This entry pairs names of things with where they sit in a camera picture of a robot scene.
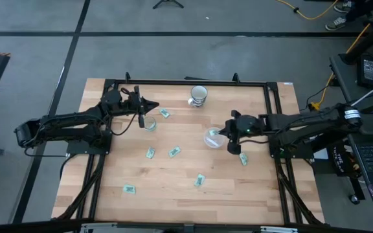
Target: concrete floor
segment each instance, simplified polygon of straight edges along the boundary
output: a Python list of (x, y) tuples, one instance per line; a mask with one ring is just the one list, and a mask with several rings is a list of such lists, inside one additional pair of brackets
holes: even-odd
[[(92, 0), (83, 31), (322, 32), (324, 23), (339, 15), (331, 10), (317, 21), (305, 21), (274, 0), (180, 1), (184, 9), (164, 3), (152, 10), (155, 1)], [(83, 3), (0, 0), (0, 31), (74, 31)], [(291, 3), (309, 16), (330, 4)], [(358, 21), (343, 32), (360, 30)], [(5, 149), (0, 156), (0, 224), (10, 221), (29, 164), (12, 131), (47, 113), (70, 42), (70, 37), (0, 37), (0, 52), (12, 53), (0, 82), (0, 148)], [(329, 56), (344, 52), (352, 42), (353, 38), (80, 38), (57, 113), (78, 110), (86, 78), (123, 78), (126, 71), (134, 79), (230, 80), (237, 72), (241, 80), (293, 82), (299, 105), (304, 106), (306, 98), (325, 85), (331, 72)], [(324, 104), (342, 101), (340, 90), (331, 88)], [(49, 143), (45, 152), (64, 153), (64, 143)], [(50, 218), (62, 161), (43, 159), (24, 221)], [(316, 175), (316, 180), (327, 223), (373, 230), (369, 197), (354, 206), (346, 198), (351, 192), (346, 178)]]

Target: wooden tabletop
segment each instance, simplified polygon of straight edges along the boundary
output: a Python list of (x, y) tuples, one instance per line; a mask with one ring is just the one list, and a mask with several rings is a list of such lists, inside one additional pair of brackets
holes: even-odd
[[(105, 79), (87, 80), (80, 105), (85, 111), (98, 103)], [(133, 85), (121, 85), (133, 90)], [(223, 128), (231, 118), (231, 110), (257, 116), (266, 113), (261, 87), (206, 86), (209, 95), (202, 108), (187, 103), (192, 86), (139, 85), (141, 95), (160, 103), (147, 116), (157, 121), (155, 131), (148, 132), (134, 122), (129, 130), (113, 137), (107, 155), (95, 219), (99, 221), (134, 221), (159, 223), (228, 223), (283, 224), (278, 182), (273, 159), (267, 144), (243, 144), (249, 158), (243, 166), (237, 155), (227, 151), (227, 142), (218, 149), (208, 147), (203, 134), (209, 127)], [(299, 112), (291, 83), (278, 83), (282, 110)], [(274, 105), (273, 93), (270, 94)], [(159, 108), (171, 114), (164, 118)], [(131, 116), (115, 117), (112, 130), (122, 131)], [(265, 140), (265, 137), (254, 139)], [(146, 158), (149, 147), (155, 157)], [(173, 158), (168, 151), (175, 146), (181, 153)], [(297, 190), (308, 208), (323, 221), (322, 208), (311, 167), (293, 159)], [(87, 155), (77, 155), (64, 168), (52, 216), (64, 212), (82, 187)], [(197, 175), (206, 179), (195, 187)], [(136, 194), (122, 191), (125, 184), (134, 185)], [(91, 193), (84, 216), (88, 215)], [(294, 213), (288, 195), (291, 219)]]

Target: shoe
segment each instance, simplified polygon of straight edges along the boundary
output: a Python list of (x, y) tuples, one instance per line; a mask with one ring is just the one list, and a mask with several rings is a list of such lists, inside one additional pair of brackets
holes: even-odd
[(336, 4), (333, 9), (340, 13), (348, 13), (352, 9), (352, 2), (345, 1), (343, 3)]
[(331, 23), (328, 23), (324, 27), (327, 30), (337, 30), (337, 29), (343, 28), (345, 26), (346, 26), (346, 19), (343, 18), (343, 17), (338, 17), (337, 19), (335, 19), (335, 21), (333, 21)]

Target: clear plastic cup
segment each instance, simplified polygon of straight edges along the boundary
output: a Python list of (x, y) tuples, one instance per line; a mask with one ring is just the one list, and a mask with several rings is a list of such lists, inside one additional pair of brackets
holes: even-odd
[(156, 120), (153, 117), (147, 116), (143, 119), (143, 122), (146, 131), (152, 132), (156, 129)]
[(218, 134), (218, 131), (220, 130), (221, 129), (217, 127), (211, 127), (206, 130), (204, 133), (204, 142), (207, 146), (211, 148), (220, 148), (223, 146), (225, 136)]

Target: white mug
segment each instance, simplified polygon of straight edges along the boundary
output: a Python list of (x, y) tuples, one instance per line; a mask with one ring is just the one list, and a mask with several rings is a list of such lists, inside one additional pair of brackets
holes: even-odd
[(191, 89), (191, 98), (188, 100), (188, 104), (194, 107), (201, 107), (204, 105), (207, 96), (207, 88), (203, 86), (195, 86)]

